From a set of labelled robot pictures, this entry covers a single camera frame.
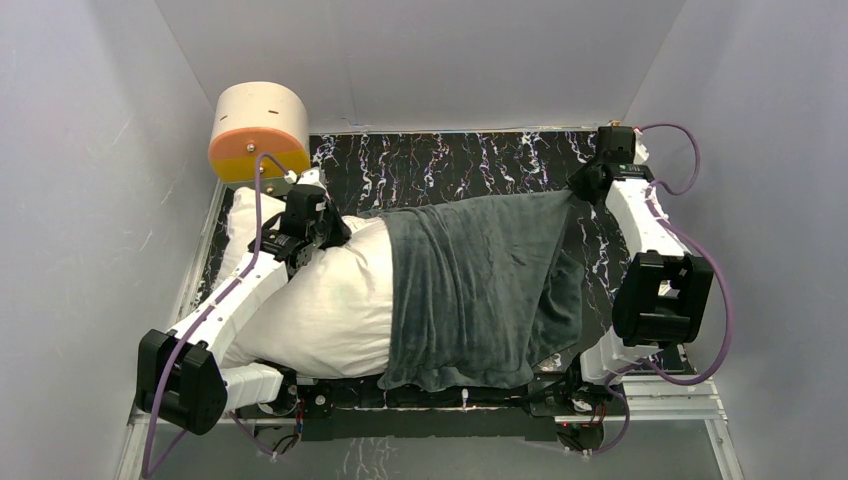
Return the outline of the cream and orange cylindrical container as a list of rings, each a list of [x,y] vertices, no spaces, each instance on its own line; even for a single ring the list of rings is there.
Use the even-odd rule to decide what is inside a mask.
[[[233,85],[218,98],[208,146],[209,164],[219,180],[235,190],[252,187],[262,153],[260,189],[282,196],[294,178],[311,167],[306,108],[289,88],[273,82]]]

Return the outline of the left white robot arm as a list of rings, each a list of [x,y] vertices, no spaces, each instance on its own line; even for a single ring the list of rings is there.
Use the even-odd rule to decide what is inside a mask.
[[[262,404],[275,416],[294,411],[297,387],[283,368],[266,363],[225,368],[225,353],[263,303],[311,260],[316,249],[351,236],[323,185],[296,184],[285,208],[260,233],[225,281],[166,332],[146,333],[138,349],[135,406],[193,434],[224,414]]]

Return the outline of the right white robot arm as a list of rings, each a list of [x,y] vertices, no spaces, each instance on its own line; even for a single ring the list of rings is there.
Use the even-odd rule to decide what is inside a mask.
[[[635,128],[602,126],[593,158],[568,180],[577,198],[603,204],[613,215],[630,255],[611,327],[579,356],[579,376],[563,387],[565,405],[577,414],[601,403],[601,385],[613,375],[693,341],[713,282],[710,264],[667,229],[644,154]]]

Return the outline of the zebra and grey pillowcase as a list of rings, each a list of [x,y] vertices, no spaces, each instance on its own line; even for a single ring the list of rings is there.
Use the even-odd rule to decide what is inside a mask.
[[[381,212],[393,308],[384,390],[512,389],[575,345],[585,270],[563,248],[567,190]]]

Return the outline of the white pillow insert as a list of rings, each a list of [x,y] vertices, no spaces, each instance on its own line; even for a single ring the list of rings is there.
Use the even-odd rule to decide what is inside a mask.
[[[239,331],[224,368],[267,361],[316,379],[387,369],[393,269],[385,222],[346,216],[351,238],[319,250]]]

